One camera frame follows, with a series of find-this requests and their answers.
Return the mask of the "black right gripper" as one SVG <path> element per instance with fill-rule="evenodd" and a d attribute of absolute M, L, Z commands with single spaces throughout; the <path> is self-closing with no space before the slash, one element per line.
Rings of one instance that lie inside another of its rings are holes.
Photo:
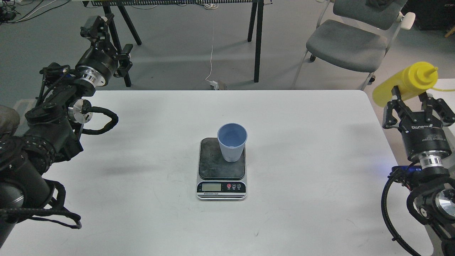
<path fill-rule="evenodd" d="M 398 86 L 393 86 L 392 98 L 387 102 L 382 117 L 382 128 L 400 130 L 407 159 L 419 161 L 422 153 L 431 153 L 443 158 L 452 154 L 444 127 L 454 124 L 455 114 L 444 99 L 435 99 L 427 92 L 419 94 L 424 121 L 414 123 L 414 112 L 405 105 Z M 439 119 L 433 119 L 433 112 Z"/>

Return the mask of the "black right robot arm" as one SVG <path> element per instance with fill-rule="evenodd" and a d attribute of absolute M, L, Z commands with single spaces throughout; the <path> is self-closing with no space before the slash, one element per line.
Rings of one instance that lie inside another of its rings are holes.
<path fill-rule="evenodd" d="M 442 99 L 423 92 L 419 95 L 422 109 L 413 112 L 405 105 L 398 86 L 391 89 L 382 120 L 384 129 L 396 128 L 403 139 L 408 166 L 395 166 L 382 191 L 382 218 L 392 240 L 413 256 L 418 252 L 398 234 L 387 208 L 389 189 L 396 182 L 409 190 L 408 212 L 429 228 L 434 256 L 453 256 L 455 247 L 454 179 L 442 160 L 452 154 L 443 127 L 454 123 L 454 113 Z"/>

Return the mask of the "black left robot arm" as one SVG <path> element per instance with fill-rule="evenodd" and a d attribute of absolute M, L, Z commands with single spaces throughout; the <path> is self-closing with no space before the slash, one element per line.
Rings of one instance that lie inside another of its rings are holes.
<path fill-rule="evenodd" d="M 64 186 L 43 174 L 52 164 L 69 161 L 83 151 L 81 135 L 100 135 L 118 123 L 118 115 L 92 106 L 86 99 L 97 86 L 106 86 L 112 77 L 125 77 L 132 67 L 133 45 L 127 44 L 119 52 L 110 39 L 113 18 L 106 14 L 87 20 L 81 36 L 90 41 L 89 49 L 74 69 L 51 63 L 40 71 L 43 77 L 36 106 L 25 114 L 28 130 L 23 136 L 1 139 L 2 244 L 14 226 L 25 220 L 46 222 L 58 215 L 75 223 L 54 223 L 81 229 L 81 217 L 64 206 Z"/>

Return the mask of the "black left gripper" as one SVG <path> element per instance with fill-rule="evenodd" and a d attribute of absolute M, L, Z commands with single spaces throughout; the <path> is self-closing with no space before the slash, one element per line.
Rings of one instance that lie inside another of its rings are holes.
<path fill-rule="evenodd" d="M 125 44 L 120 53 L 113 57 L 115 47 L 112 45 L 108 26 L 114 15 L 90 16 L 85 25 L 81 26 L 81 37 L 88 39 L 91 46 L 82 55 L 75 69 L 82 74 L 82 78 L 93 86 L 106 86 L 114 76 L 124 78 L 130 68 L 130 53 L 133 44 Z"/>

